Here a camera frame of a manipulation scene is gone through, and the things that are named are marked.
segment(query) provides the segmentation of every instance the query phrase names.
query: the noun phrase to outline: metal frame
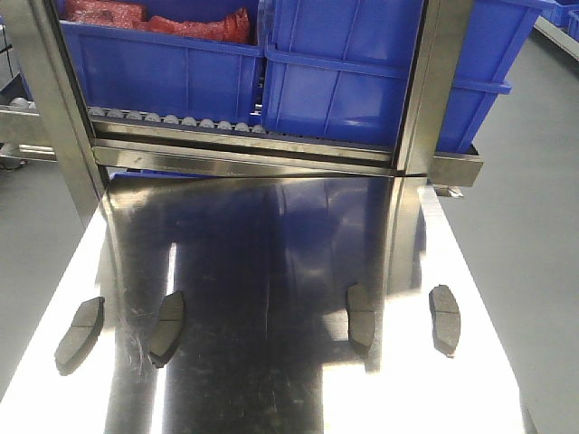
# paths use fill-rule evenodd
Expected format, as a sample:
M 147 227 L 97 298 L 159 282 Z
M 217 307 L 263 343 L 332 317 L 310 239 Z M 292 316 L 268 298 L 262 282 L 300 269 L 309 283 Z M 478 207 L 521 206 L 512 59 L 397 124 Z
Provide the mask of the metal frame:
M 414 56 L 395 168 L 426 175 L 438 144 L 474 0 L 430 0 Z
M 85 223 L 106 187 L 108 165 L 227 176 L 431 174 L 437 184 L 472 185 L 479 158 L 434 154 L 472 4 L 426 0 L 401 141 L 392 153 L 89 118 L 52 1 L 2 0 L 0 14 L 42 113 L 0 107 L 0 139 L 23 144 L 5 156 L 56 158 Z
M 3 0 L 0 13 L 42 113 L 46 134 L 86 225 L 108 178 L 92 155 L 92 125 L 50 0 Z

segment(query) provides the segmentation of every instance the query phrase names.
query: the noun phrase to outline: red item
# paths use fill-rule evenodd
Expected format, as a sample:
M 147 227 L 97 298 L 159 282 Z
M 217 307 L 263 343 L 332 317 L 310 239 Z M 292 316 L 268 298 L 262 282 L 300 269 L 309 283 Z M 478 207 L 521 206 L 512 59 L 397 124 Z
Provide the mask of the red item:
M 222 21 L 211 23 L 197 23 L 185 21 L 172 22 L 173 33 L 192 38 L 210 39 L 212 41 L 226 41 L 249 43 L 250 19 L 247 9 L 242 7 L 234 14 L 227 15 Z
M 179 25 L 177 21 L 171 21 L 162 16 L 153 16 L 149 23 L 149 30 L 156 33 L 174 33 L 176 27 Z
M 70 21 L 178 34 L 212 41 L 249 43 L 250 19 L 244 7 L 225 16 L 222 21 L 211 23 L 194 21 L 179 23 L 157 15 L 146 22 L 146 14 L 145 6 L 131 3 L 111 0 L 67 0 L 66 2 L 66 16 Z
M 134 3 L 67 0 L 65 10 L 69 20 L 77 12 L 110 12 L 113 15 L 113 20 L 119 23 L 132 23 L 133 21 L 145 21 L 147 19 L 147 8 L 144 5 Z
M 133 29 L 151 31 L 151 24 L 148 21 L 133 21 Z

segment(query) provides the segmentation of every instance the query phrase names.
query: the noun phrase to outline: blue plastic bin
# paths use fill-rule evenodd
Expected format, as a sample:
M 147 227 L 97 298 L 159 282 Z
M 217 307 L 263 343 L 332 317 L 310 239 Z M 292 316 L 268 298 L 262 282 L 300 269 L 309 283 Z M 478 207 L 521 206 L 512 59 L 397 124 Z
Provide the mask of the blue plastic bin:
M 408 72 L 351 61 L 301 56 L 266 47 L 263 123 L 269 130 L 394 146 Z M 463 152 L 504 83 L 456 80 L 439 150 Z
M 541 15 L 557 27 L 569 27 L 569 13 L 579 8 L 579 0 L 555 0 L 555 7 L 546 9 Z
M 285 52 L 410 67 L 422 0 L 277 0 L 273 42 Z
M 498 95 L 511 89 L 508 81 L 455 79 L 436 150 L 466 153 Z
M 149 16 L 220 20 L 242 5 L 251 18 L 257 1 L 141 0 Z M 156 112 L 160 116 L 249 122 L 258 95 L 261 46 L 172 34 L 62 22 L 89 105 Z
M 579 42 L 579 9 L 569 13 L 569 36 Z
M 477 0 L 458 76 L 501 82 L 553 0 Z M 285 52 L 409 68 L 422 0 L 278 0 L 273 42 Z

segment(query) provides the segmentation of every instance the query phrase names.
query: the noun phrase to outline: gray floor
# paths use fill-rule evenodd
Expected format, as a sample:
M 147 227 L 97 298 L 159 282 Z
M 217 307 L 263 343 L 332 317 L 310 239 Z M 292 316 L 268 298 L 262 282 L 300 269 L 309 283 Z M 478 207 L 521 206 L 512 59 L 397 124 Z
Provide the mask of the gray floor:
M 579 432 L 579 63 L 535 34 L 442 201 L 538 432 Z
M 0 170 L 0 396 L 81 235 L 57 165 Z
M 579 432 L 579 66 L 540 36 L 476 144 L 486 165 L 443 201 L 543 434 Z M 0 171 L 0 396 L 81 226 L 56 165 Z

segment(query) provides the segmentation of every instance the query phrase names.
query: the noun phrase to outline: metal rail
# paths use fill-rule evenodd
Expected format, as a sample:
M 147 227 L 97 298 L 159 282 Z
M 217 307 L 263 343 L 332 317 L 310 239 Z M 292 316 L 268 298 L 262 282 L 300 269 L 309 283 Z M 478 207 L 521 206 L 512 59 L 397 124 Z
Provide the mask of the metal rail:
M 535 23 L 535 28 L 544 36 L 549 38 L 563 50 L 579 61 L 579 41 L 576 41 L 562 29 L 550 23 L 547 19 L 539 16 Z

